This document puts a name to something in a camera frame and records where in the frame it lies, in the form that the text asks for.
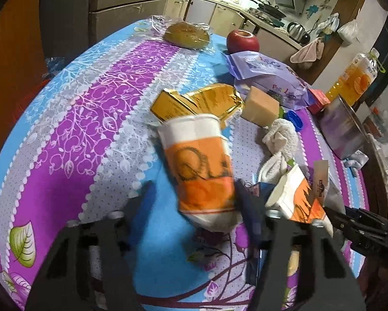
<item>tablecloth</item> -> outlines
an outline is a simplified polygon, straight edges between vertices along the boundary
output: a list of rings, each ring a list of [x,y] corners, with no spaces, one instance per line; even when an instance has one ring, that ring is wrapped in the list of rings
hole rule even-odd
[[[215,52],[200,53],[135,36],[135,26],[63,69],[32,101],[0,153],[0,281],[20,308],[66,221],[103,218],[147,180],[155,181],[157,200],[141,244],[127,258],[144,307],[240,311],[253,293],[244,277],[244,226],[209,233],[177,212],[149,112],[164,88],[187,92],[232,83],[225,38],[213,35]],[[296,161],[311,176],[313,161],[328,159],[345,203],[368,208],[362,175],[353,178],[333,155],[309,112],[299,115],[304,129]],[[261,143],[264,130],[239,118],[223,134],[235,177],[251,181],[270,156]],[[349,249],[346,256],[358,274],[362,257]]]

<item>gold foil package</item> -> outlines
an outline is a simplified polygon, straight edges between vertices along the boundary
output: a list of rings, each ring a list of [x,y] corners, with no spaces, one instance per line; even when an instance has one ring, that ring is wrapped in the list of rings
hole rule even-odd
[[[151,106],[160,121],[193,114],[213,114],[220,120],[221,129],[233,114],[243,110],[244,102],[237,90],[227,84],[215,83],[196,91],[179,94],[164,89]]]

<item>blue bottle cap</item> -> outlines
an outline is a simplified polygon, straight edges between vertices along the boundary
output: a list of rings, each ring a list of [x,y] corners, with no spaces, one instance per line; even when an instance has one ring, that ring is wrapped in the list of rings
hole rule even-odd
[[[303,129],[303,122],[302,122],[302,120],[297,115],[297,113],[294,112],[293,110],[290,110],[290,111],[286,112],[284,114],[283,118],[292,122],[292,124],[295,127],[296,132],[300,132]]]

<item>red box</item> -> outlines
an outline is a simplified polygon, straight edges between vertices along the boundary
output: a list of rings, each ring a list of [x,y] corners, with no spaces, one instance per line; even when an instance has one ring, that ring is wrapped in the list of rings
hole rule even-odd
[[[315,104],[308,107],[309,111],[312,114],[316,114],[321,111],[326,105],[330,104],[330,100],[325,96],[321,90],[309,89],[313,98],[315,99]]]

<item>purple snack bag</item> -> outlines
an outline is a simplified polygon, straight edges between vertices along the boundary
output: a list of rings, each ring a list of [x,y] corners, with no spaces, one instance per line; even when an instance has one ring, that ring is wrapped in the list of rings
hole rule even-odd
[[[254,86],[291,110],[311,105],[307,92],[310,85],[286,64],[255,51],[227,55],[226,59],[240,93],[247,94],[250,86]]]

